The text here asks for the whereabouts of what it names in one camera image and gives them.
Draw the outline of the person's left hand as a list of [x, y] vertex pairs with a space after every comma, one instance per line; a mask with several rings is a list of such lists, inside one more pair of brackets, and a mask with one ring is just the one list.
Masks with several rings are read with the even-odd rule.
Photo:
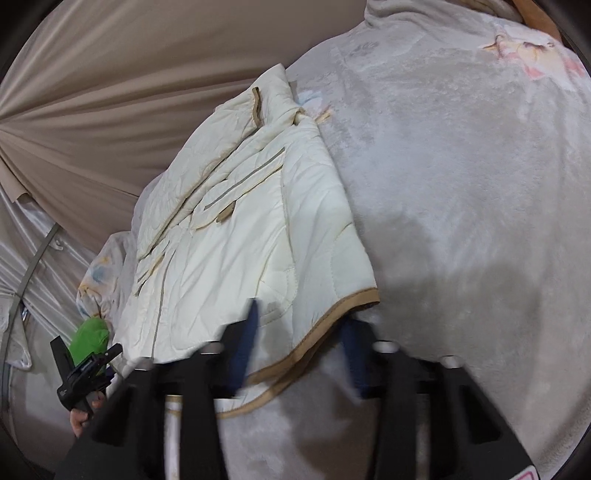
[[[106, 397], [98, 392], [96, 398], [90, 403], [92, 411], [100, 409], [103, 406], [105, 399]], [[89, 413], [79, 409], [72, 409], [69, 412], [69, 422], [74, 435], [79, 438], [89, 422]]]

